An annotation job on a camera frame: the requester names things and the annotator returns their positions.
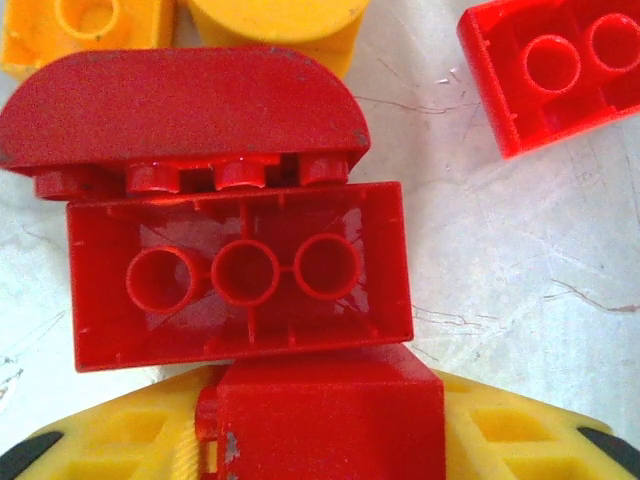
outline yellow block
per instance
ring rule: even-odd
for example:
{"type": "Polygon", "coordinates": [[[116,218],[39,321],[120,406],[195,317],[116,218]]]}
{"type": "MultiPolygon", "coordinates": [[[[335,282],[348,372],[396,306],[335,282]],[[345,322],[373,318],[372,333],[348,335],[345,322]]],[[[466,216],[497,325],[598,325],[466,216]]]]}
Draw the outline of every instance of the yellow block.
{"type": "Polygon", "coordinates": [[[0,67],[18,80],[81,50],[171,45],[174,0],[8,0],[0,67]]]}
{"type": "Polygon", "coordinates": [[[447,480],[634,480],[578,430],[597,420],[436,372],[444,381],[447,480]]]}
{"type": "Polygon", "coordinates": [[[203,367],[49,425],[36,435],[64,436],[18,480],[199,480],[194,410],[222,371],[203,367]]]}
{"type": "Polygon", "coordinates": [[[343,77],[369,0],[188,0],[188,4],[208,46],[284,46],[343,77]]]}

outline red toy piece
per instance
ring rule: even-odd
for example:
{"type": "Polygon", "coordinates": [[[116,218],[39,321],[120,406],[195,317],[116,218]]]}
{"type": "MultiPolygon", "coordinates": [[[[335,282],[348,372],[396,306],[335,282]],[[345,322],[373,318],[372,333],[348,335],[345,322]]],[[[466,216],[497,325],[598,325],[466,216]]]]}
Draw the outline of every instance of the red toy piece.
{"type": "Polygon", "coordinates": [[[212,478],[444,480],[444,428],[442,381],[403,345],[238,361],[196,410],[212,478]]]}
{"type": "Polygon", "coordinates": [[[0,115],[2,168],[50,200],[344,184],[369,145],[342,82],[274,47],[78,53],[0,115]]]}
{"type": "Polygon", "coordinates": [[[79,371],[402,342],[398,183],[67,209],[79,371]]]}
{"type": "Polygon", "coordinates": [[[640,2],[499,0],[458,34],[508,158],[640,111],[640,2]]]}

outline red plastic block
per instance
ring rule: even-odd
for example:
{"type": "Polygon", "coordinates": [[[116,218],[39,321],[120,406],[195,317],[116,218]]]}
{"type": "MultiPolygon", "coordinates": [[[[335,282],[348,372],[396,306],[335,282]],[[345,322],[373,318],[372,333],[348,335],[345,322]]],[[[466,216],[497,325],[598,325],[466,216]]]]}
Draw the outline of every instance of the red plastic block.
{"type": "Polygon", "coordinates": [[[445,479],[442,381],[403,345],[237,361],[214,388],[218,478],[445,479]]]}
{"type": "Polygon", "coordinates": [[[640,2],[501,0],[458,34],[505,157],[640,111],[640,2]]]}
{"type": "Polygon", "coordinates": [[[67,208],[80,371],[412,337],[398,183],[67,208]]]}
{"type": "Polygon", "coordinates": [[[2,168],[50,200],[344,184],[369,146],[344,84],[273,47],[78,53],[0,115],[2,168]]]}

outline white table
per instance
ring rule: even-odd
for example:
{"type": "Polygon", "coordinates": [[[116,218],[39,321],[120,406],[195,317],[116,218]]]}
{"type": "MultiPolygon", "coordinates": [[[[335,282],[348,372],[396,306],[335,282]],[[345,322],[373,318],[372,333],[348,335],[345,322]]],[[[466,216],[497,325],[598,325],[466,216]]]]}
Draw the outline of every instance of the white table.
{"type": "MultiPolygon", "coordinates": [[[[505,163],[455,33],[472,3],[373,0],[347,77],[373,137],[353,181],[404,185],[410,346],[640,445],[640,118],[505,163]]],[[[0,452],[189,368],[75,373],[64,205],[32,191],[0,173],[0,452]]]]}

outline scratched surface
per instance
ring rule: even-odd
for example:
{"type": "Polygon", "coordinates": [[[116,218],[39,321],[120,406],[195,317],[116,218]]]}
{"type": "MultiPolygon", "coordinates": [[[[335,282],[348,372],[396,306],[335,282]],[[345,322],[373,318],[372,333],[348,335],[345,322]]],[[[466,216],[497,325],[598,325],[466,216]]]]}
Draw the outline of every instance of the scratched surface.
{"type": "MultiPolygon", "coordinates": [[[[374,144],[354,181],[404,185],[410,346],[640,445],[640,119],[504,163],[455,36],[471,4],[373,0],[347,77],[374,144]]],[[[181,370],[76,374],[63,206],[2,173],[0,215],[0,452],[181,370]]]]}

